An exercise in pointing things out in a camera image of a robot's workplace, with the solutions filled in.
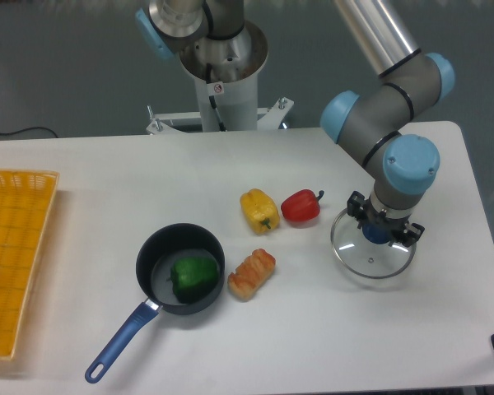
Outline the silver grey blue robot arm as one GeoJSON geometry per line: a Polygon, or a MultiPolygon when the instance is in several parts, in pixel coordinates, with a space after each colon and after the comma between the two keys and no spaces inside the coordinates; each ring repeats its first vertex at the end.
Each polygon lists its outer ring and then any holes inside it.
{"type": "MultiPolygon", "coordinates": [[[[339,1],[337,8],[380,79],[374,95],[338,94],[319,121],[375,181],[368,197],[351,195],[347,214],[372,243],[412,246],[424,229],[409,218],[435,180],[440,155],[431,141],[401,129],[452,91],[454,69],[421,51],[390,2],[339,1]]],[[[268,43],[241,1],[151,1],[135,20],[151,50],[178,57],[193,78],[204,131],[261,127],[257,77],[268,43]]]]}

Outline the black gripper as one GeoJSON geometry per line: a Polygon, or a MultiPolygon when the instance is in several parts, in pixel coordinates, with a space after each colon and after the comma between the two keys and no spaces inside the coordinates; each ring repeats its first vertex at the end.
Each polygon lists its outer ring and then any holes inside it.
{"type": "Polygon", "coordinates": [[[397,210],[387,207],[374,196],[368,199],[354,191],[347,200],[347,214],[357,222],[357,228],[368,241],[390,241],[408,248],[422,236],[425,227],[409,223],[413,208],[397,210]]]}

